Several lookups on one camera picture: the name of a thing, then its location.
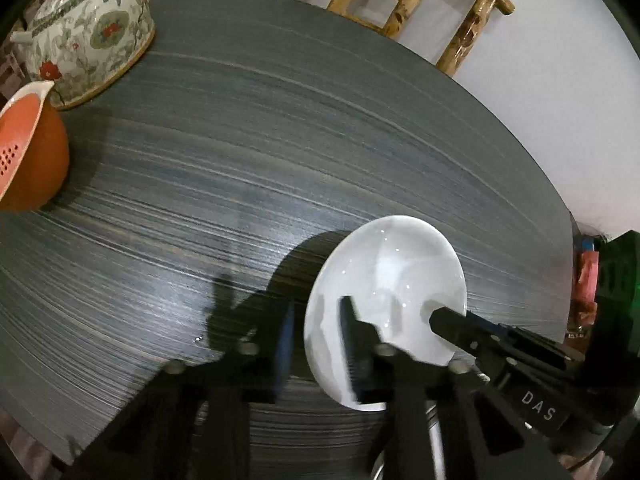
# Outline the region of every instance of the floral teapot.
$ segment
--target floral teapot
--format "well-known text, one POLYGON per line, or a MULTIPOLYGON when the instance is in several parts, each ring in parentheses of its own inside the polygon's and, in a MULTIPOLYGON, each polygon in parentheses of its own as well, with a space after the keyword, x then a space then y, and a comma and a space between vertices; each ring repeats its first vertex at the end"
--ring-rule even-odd
POLYGON ((148 0, 46 0, 25 32, 32 80, 51 80, 59 110, 91 99, 123 75, 151 44, 156 26, 148 0))

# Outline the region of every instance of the wood grain tabletop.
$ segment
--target wood grain tabletop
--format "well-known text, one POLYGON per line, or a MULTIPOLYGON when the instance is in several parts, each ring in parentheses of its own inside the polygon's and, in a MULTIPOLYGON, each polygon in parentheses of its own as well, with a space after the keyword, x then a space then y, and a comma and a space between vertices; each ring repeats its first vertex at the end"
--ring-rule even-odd
POLYGON ((63 113, 59 195, 0 214, 0 404, 53 453, 70 462, 163 362, 218 358, 289 296, 292 378, 279 404, 252 408, 253 478, 365 478, 381 415, 315 384, 302 325, 332 249, 390 214, 449 239, 469 309, 562 338, 570 215, 457 83, 294 0, 152 13, 140 62, 63 113))

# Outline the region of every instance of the wall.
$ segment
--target wall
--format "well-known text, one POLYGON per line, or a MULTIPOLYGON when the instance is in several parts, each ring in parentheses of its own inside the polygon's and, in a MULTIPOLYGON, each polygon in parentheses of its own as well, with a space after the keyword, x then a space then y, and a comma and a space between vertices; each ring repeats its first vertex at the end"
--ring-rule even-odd
MULTIPOLYGON (((329 0, 303 0, 325 7, 329 0)), ((545 171, 581 224, 640 231, 640 60, 601 0, 513 0, 455 80, 545 171)), ((423 0, 399 38, 435 62, 473 0, 423 0)), ((359 0, 382 24, 393 0, 359 0)))

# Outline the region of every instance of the orange colander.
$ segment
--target orange colander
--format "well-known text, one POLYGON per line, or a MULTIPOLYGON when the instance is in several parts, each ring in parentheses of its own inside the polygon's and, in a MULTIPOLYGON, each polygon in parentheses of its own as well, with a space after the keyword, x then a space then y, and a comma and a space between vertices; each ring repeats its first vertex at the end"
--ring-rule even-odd
POLYGON ((69 167, 65 125, 49 103, 53 81, 18 90, 0 112, 0 209, 27 211, 58 192, 69 167))

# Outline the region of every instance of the screw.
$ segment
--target screw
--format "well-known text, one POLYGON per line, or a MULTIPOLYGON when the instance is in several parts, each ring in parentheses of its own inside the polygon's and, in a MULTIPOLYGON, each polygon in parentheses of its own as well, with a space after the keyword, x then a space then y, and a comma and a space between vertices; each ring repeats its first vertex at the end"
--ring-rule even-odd
POLYGON ((466 374, 469 370, 471 370, 471 368, 464 361, 460 361, 459 359, 454 359, 452 362, 449 363, 449 370, 451 370, 453 373, 457 375, 460 375, 460 374, 466 374))
POLYGON ((396 354, 396 349, 388 343, 380 343, 376 345, 376 354, 380 357, 391 357, 396 354))
POLYGON ((242 355, 258 355, 260 347, 251 341, 240 341, 238 342, 238 352, 242 355))
POLYGON ((180 361, 180 359, 171 359, 164 365, 164 371, 169 375, 180 375, 185 368, 184 362, 180 361))

